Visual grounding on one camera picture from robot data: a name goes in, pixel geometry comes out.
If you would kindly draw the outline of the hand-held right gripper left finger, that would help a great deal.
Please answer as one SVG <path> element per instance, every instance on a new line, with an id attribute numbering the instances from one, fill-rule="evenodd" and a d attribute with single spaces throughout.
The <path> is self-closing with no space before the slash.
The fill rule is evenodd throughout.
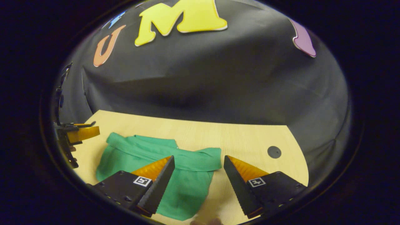
<path id="1" fill-rule="evenodd" d="M 150 218 L 159 207 L 174 169 L 175 158 L 168 156 L 133 172 L 117 171 L 89 188 L 116 206 Z"/>

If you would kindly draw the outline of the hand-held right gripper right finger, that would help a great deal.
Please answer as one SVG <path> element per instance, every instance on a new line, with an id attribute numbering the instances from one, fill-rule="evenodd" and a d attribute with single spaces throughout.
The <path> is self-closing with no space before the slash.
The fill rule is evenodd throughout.
<path id="1" fill-rule="evenodd" d="M 270 218 L 284 211 L 306 189 L 281 171 L 268 173 L 229 155 L 224 157 L 224 170 L 249 219 Z"/>

